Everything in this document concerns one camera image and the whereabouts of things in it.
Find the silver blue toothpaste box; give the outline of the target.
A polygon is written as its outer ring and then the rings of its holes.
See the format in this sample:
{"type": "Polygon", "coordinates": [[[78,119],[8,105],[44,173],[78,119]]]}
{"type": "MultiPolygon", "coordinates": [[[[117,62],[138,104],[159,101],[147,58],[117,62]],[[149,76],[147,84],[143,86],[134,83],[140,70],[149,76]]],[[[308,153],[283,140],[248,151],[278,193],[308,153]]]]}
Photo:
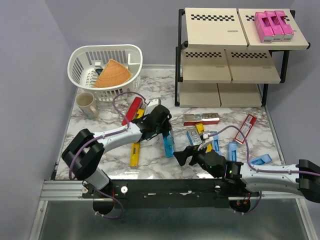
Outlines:
{"type": "Polygon", "coordinates": [[[196,128],[189,129],[186,132],[186,135],[187,135],[187,138],[188,138],[191,146],[200,145],[203,142],[203,140],[201,139],[201,136],[196,128]]]}
{"type": "Polygon", "coordinates": [[[174,156],[174,139],[170,131],[167,131],[162,134],[163,145],[165,151],[165,157],[171,158],[174,156]]]}

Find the pink toothpaste box horizontal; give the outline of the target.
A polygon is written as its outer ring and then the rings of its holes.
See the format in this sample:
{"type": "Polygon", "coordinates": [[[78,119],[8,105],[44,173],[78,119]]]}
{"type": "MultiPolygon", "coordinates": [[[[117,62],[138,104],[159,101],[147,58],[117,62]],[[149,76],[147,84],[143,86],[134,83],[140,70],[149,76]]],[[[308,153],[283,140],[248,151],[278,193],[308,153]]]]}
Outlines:
{"type": "Polygon", "coordinates": [[[265,12],[256,12],[254,23],[261,43],[270,44],[274,40],[274,32],[265,12]]]}

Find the pink toothpaste box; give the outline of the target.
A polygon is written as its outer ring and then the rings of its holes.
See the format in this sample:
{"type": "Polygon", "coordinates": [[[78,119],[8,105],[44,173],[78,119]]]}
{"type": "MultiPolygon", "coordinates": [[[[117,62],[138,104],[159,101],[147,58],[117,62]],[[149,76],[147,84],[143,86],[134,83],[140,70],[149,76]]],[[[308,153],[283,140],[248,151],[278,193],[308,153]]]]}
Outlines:
{"type": "Polygon", "coordinates": [[[273,41],[274,42],[281,42],[284,38],[284,31],[280,25],[280,22],[277,18],[277,15],[274,11],[269,11],[269,10],[266,10],[265,12],[265,15],[267,17],[267,20],[266,20],[266,25],[268,27],[271,27],[272,31],[273,31],[273,41]]]}
{"type": "Polygon", "coordinates": [[[275,24],[282,30],[282,42],[290,42],[294,37],[294,31],[290,24],[287,23],[287,15],[283,10],[275,11],[275,24]]]}

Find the yellow toothpaste box upper left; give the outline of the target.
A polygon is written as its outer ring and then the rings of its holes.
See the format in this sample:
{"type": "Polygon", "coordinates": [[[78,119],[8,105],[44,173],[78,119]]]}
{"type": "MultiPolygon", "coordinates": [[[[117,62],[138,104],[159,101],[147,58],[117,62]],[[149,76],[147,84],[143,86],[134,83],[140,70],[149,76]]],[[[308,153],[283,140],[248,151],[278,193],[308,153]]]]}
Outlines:
{"type": "Polygon", "coordinates": [[[145,113],[145,110],[144,110],[144,109],[141,109],[141,108],[138,109],[135,118],[136,118],[136,119],[139,119],[139,118],[143,117],[143,116],[144,116],[144,113],[145,113]]]}

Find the yellow toothpaste box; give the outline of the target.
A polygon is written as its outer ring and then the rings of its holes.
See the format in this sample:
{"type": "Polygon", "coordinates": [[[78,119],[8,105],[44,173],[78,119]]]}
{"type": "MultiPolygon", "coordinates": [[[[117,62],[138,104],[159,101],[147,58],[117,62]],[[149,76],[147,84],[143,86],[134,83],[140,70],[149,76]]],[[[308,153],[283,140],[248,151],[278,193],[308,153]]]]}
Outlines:
{"type": "MultiPolygon", "coordinates": [[[[204,125],[202,123],[197,123],[195,127],[200,135],[203,134],[203,132],[205,131],[204,125]]],[[[208,153],[208,152],[211,152],[212,150],[213,150],[213,147],[212,147],[212,144],[210,143],[207,146],[206,152],[208,153]]]]}
{"type": "Polygon", "coordinates": [[[141,109],[141,108],[138,109],[135,118],[136,118],[136,119],[139,119],[139,118],[143,117],[143,116],[144,116],[144,113],[145,113],[145,110],[144,110],[144,109],[141,109]]]}
{"type": "Polygon", "coordinates": [[[133,143],[131,146],[131,154],[130,154],[130,163],[129,166],[135,168],[139,164],[139,156],[140,156],[140,143],[133,143]]]}

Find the light blue toothpaste box centre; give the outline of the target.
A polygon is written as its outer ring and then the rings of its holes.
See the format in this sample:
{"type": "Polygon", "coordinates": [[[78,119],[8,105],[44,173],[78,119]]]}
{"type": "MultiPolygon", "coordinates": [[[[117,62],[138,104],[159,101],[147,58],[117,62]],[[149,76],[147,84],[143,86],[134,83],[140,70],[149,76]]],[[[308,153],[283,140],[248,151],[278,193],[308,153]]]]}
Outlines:
{"type": "Polygon", "coordinates": [[[219,146],[219,136],[216,134],[213,136],[213,140],[211,141],[212,149],[219,155],[221,154],[220,146],[219,146]]]}

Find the light blue toothpaste box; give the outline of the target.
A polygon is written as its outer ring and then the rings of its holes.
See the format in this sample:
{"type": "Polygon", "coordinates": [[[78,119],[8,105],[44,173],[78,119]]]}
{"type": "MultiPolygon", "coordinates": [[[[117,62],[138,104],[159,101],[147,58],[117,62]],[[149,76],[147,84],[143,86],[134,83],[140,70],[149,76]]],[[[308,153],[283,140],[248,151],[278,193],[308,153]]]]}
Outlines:
{"type": "Polygon", "coordinates": [[[228,143],[228,160],[232,162],[237,161],[237,143],[236,142],[229,142],[228,143]]]}
{"type": "Polygon", "coordinates": [[[212,149],[219,155],[221,154],[220,146],[219,146],[219,136],[216,134],[213,136],[213,140],[211,141],[212,149]]]}

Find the red toothpaste box left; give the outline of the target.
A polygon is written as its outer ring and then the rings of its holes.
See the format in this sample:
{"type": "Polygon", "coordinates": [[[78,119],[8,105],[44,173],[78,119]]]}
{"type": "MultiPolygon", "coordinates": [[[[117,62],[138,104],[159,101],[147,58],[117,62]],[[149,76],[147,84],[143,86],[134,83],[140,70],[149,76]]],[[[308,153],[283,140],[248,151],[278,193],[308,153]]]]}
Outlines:
{"type": "Polygon", "coordinates": [[[143,99],[141,97],[134,98],[127,113],[125,114],[125,117],[127,118],[127,120],[129,122],[131,122],[135,118],[135,116],[136,116],[138,110],[140,109],[140,107],[142,106],[142,104],[143,104],[143,99]]]}

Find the yellow toothpaste box centre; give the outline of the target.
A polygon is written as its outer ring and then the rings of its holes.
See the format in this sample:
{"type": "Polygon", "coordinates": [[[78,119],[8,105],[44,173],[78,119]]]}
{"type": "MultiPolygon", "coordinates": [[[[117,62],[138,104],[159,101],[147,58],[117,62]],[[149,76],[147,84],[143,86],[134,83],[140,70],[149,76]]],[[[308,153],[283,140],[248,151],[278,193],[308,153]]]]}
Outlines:
{"type": "MultiPolygon", "coordinates": [[[[205,131],[204,125],[202,123],[197,123],[195,127],[200,135],[203,134],[203,132],[205,131]]],[[[213,147],[212,147],[212,144],[210,143],[207,146],[206,152],[208,153],[208,152],[211,152],[212,150],[213,150],[213,147]]]]}

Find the light blue toothpaste box right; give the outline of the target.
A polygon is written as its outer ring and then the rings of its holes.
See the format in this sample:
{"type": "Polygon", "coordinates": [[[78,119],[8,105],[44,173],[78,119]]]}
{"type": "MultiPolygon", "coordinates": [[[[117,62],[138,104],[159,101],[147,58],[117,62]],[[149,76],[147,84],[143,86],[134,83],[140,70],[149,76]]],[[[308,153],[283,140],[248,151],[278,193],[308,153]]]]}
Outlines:
{"type": "Polygon", "coordinates": [[[237,143],[236,142],[229,142],[228,143],[228,160],[232,162],[237,161],[237,143]]]}

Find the red white toothpaste box right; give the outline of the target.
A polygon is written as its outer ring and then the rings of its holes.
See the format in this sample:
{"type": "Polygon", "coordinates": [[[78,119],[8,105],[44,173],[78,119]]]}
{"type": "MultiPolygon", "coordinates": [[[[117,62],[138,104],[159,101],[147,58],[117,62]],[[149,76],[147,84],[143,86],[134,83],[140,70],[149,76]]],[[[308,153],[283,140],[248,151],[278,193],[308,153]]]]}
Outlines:
{"type": "Polygon", "coordinates": [[[256,121],[257,117],[255,117],[252,114],[248,114],[240,128],[240,131],[243,133],[243,135],[240,132],[238,132],[234,140],[239,144],[243,144],[245,142],[245,138],[248,138],[248,135],[250,134],[256,121]]]}

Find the orange woven fan mat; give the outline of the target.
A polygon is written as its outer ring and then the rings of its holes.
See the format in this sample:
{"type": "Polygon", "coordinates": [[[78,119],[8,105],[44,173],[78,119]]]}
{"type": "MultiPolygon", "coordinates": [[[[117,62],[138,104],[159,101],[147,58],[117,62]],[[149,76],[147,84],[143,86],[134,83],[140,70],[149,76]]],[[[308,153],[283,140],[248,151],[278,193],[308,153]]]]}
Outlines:
{"type": "Polygon", "coordinates": [[[109,88],[121,85],[128,81],[132,73],[121,63],[110,59],[93,84],[94,88],[109,88]]]}

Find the white plastic basket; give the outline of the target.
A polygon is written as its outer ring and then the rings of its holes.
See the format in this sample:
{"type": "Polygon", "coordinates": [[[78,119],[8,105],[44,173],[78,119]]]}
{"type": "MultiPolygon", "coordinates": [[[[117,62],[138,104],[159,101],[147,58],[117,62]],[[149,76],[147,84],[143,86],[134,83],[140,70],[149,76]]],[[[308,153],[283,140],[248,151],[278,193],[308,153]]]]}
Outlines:
{"type": "Polygon", "coordinates": [[[140,72],[143,66],[141,49],[133,44],[85,45],[77,48],[70,56],[67,65],[69,80],[84,92],[90,92],[100,102],[111,102],[123,92],[136,91],[140,85],[140,72]],[[109,60],[115,60],[131,72],[125,83],[97,88],[96,69],[104,69],[109,60]]]}

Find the light blue toothpaste box corner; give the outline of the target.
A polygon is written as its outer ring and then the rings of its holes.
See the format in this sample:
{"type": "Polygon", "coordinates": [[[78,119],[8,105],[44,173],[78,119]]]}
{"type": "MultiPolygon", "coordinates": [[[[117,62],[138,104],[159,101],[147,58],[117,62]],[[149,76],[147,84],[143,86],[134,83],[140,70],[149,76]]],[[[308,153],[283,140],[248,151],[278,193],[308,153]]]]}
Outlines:
{"type": "Polygon", "coordinates": [[[261,166],[261,165],[265,165],[265,164],[268,164],[268,163],[272,162],[272,158],[270,157],[269,154],[264,154],[264,155],[252,158],[249,162],[252,165],[261,166]]]}

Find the beige ceramic mug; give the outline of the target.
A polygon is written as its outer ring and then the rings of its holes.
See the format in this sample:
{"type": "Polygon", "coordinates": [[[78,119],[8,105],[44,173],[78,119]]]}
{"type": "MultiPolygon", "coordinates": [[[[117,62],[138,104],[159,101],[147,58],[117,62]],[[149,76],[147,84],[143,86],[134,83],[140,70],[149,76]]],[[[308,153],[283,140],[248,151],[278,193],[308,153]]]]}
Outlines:
{"type": "Polygon", "coordinates": [[[95,96],[91,92],[82,92],[75,98],[75,103],[87,119],[95,119],[99,115],[95,96]]]}

